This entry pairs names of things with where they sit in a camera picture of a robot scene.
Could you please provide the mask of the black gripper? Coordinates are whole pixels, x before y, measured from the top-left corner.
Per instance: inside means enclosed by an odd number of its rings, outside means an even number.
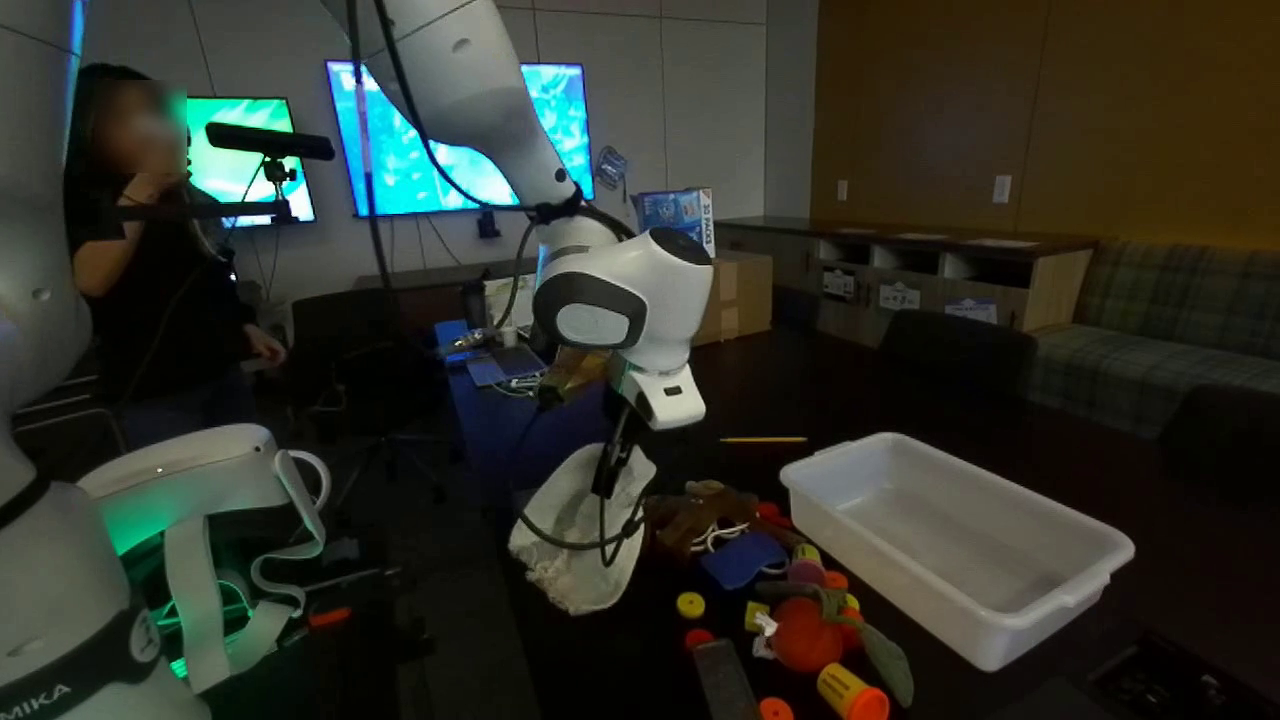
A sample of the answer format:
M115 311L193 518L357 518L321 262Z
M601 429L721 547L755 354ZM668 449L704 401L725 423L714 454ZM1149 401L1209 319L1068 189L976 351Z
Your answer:
M615 403L615 413L612 413L612 429L608 429L608 439L603 439L596 473L590 473L590 495L601 495L601 500L612 500L619 473L633 454L633 443L635 443L633 414L635 414L633 403Z

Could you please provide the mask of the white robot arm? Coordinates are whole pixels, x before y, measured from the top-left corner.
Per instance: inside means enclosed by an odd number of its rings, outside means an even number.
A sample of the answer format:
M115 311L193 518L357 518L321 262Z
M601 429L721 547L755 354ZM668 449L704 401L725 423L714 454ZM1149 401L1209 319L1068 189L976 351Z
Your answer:
M578 199L492 0L377 5L378 21L358 38L378 85L428 138L482 153L543 229L547 262L530 297L543 335L608 351L612 387L655 432L698 423L686 354L712 254L677 231L633 237ZM83 0L0 0L0 401L10 407L54 387L87 346L65 238L83 21ZM633 583L652 480L639 449L583 443L523 503L509 552L561 610L603 610ZM266 610L220 656L170 672L83 488L39 474L5 443L0 503L5 720L207 720L203 693L251 668L283 622Z

